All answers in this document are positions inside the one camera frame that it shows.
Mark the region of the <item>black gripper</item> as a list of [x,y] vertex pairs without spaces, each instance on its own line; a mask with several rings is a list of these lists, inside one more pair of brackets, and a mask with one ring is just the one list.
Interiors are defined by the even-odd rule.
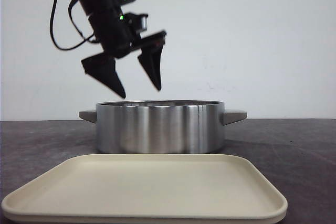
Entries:
[[114,58],[123,58],[129,53],[141,50],[138,61],[155,88],[162,89],[161,53],[165,44],[166,31],[142,37],[135,35],[121,8],[88,8],[88,20],[94,36],[103,52],[81,60],[85,74],[104,84],[121,98],[126,98],[124,87],[116,72]]

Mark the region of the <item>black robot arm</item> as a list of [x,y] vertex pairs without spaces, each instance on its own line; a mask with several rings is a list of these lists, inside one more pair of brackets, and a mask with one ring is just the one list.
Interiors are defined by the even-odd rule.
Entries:
[[78,1],[93,29],[93,35],[103,52],[81,61],[85,73],[101,82],[120,97],[124,87],[116,72],[116,59],[141,50],[138,61],[157,90],[161,90],[161,53],[166,31],[147,37],[147,14],[123,13],[121,7],[135,0],[75,0]]

